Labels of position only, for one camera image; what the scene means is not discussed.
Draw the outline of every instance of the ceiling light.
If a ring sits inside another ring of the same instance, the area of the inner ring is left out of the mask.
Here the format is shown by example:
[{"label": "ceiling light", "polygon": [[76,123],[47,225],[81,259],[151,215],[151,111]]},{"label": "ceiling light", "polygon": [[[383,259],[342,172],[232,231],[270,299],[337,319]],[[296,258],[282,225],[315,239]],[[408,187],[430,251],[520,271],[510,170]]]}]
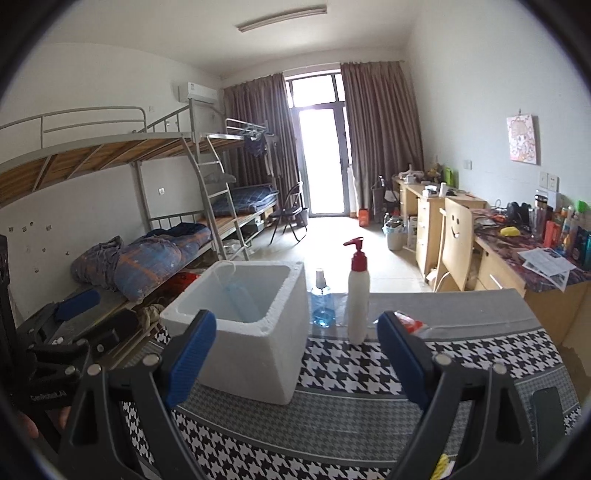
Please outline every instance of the ceiling light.
[{"label": "ceiling light", "polygon": [[315,7],[298,8],[295,10],[286,10],[280,14],[268,15],[256,20],[245,22],[236,25],[236,28],[241,32],[254,30],[255,28],[264,27],[284,20],[293,20],[294,18],[311,17],[312,15],[323,15],[328,13],[326,5],[316,5]]}]

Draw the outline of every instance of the curtain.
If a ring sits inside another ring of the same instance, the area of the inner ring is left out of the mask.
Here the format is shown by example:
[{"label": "curtain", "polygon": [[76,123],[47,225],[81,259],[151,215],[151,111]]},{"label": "curtain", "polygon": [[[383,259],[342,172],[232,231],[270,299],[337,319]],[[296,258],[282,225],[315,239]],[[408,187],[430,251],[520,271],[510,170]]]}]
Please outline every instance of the curtain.
[{"label": "curtain", "polygon": [[[272,152],[280,201],[300,179],[297,166],[296,138],[287,104],[282,73],[259,78],[224,89],[226,115],[258,125],[266,125],[278,136]],[[269,183],[264,157],[254,157],[243,148],[230,150],[230,172],[237,186]]]},{"label": "curtain", "polygon": [[417,105],[397,61],[343,63],[340,71],[357,202],[371,210],[379,175],[424,168]]}]

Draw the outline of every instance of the wall picture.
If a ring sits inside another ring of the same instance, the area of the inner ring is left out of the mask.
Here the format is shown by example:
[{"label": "wall picture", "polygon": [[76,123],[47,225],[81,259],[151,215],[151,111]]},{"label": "wall picture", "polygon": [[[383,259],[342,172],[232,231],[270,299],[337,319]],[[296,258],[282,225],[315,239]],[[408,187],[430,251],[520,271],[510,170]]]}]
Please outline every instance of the wall picture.
[{"label": "wall picture", "polygon": [[531,115],[511,116],[507,119],[511,160],[537,164],[534,122]]}]

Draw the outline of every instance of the white wall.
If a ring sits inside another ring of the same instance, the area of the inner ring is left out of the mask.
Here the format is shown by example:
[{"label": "white wall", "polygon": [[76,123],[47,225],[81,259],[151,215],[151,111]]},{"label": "white wall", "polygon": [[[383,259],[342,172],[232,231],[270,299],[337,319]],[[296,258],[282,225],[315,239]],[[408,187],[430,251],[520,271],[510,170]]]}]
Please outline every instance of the white wall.
[{"label": "white wall", "polygon": [[[142,106],[150,122],[184,105],[177,101],[176,87],[188,81],[220,87],[218,77],[145,52],[96,44],[46,43],[36,49],[14,80],[1,105],[0,124],[48,111],[97,105]],[[129,113],[120,113],[121,117],[129,118]],[[46,127],[98,118],[103,117],[72,116]],[[185,131],[186,122],[181,122]],[[220,120],[209,109],[198,109],[197,123],[201,131],[220,129]],[[51,137],[46,146],[135,128],[141,124],[66,130]],[[38,124],[2,133],[0,161],[38,148]],[[142,169],[153,216],[202,208],[197,178],[186,157],[148,161]],[[164,195],[158,194],[160,187],[165,188]],[[0,209],[0,233],[8,237],[12,293],[26,317],[75,289],[69,268],[80,253],[115,235],[131,241],[144,233],[131,167],[69,180]]]},{"label": "white wall", "polygon": [[254,65],[222,79],[222,87],[236,85],[259,77],[283,72],[286,76],[319,70],[337,69],[348,61],[402,60],[403,53],[391,48],[348,48],[295,55]]},{"label": "white wall", "polygon": [[[427,0],[407,58],[425,158],[458,169],[461,188],[490,203],[532,203],[546,171],[571,200],[591,202],[591,96],[517,1]],[[540,166],[509,160],[506,118],[519,109],[538,117]]]}]

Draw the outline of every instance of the light switch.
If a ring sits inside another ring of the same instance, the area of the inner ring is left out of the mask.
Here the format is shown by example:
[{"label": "light switch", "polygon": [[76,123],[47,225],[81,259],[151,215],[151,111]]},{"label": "light switch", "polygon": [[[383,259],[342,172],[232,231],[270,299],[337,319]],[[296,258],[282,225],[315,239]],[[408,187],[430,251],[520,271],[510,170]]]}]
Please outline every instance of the light switch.
[{"label": "light switch", "polygon": [[540,172],[540,188],[543,188],[543,189],[548,188],[548,172],[547,171]]},{"label": "light switch", "polygon": [[548,190],[551,192],[558,191],[558,176],[556,175],[548,175]]}]

